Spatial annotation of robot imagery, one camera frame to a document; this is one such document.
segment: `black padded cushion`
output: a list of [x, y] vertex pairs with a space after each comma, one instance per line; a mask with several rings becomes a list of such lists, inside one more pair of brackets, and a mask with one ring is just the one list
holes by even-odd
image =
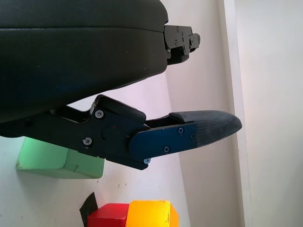
[[160, 0], [0, 0], [0, 28], [127, 27], [163, 32]]
[[169, 115], [185, 123], [197, 124], [197, 147], [224, 139], [242, 128], [239, 118], [222, 111], [191, 111], [170, 113]]

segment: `red block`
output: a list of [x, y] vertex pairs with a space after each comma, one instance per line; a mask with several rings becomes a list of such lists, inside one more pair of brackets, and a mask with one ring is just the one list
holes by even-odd
[[87, 227], [125, 227], [129, 204], [109, 203], [90, 214]]

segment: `black metal bracket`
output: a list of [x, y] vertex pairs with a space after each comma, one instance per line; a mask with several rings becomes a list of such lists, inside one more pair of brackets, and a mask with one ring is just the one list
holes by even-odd
[[164, 39], [168, 65], [186, 61], [200, 45], [200, 36], [188, 26], [165, 26]]
[[65, 106], [28, 118], [0, 124], [0, 135], [26, 136], [145, 169], [145, 159], [196, 148], [194, 123], [170, 116], [146, 121], [143, 112], [100, 95], [90, 110]]

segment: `white wall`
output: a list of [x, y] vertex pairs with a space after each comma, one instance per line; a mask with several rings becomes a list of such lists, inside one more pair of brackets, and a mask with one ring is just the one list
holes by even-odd
[[303, 1], [236, 0], [253, 226], [303, 226]]
[[[223, 56], [221, 21], [215, 0], [163, 0], [170, 24], [192, 26], [200, 48], [187, 62], [168, 67], [172, 110], [230, 108]], [[240, 209], [232, 139], [180, 153], [192, 227], [240, 226]]]

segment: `black mounting bracket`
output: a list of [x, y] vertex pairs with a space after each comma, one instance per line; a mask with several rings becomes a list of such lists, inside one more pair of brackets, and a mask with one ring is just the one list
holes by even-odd
[[165, 26], [164, 39], [168, 65], [186, 61], [200, 45], [200, 36], [188, 26]]

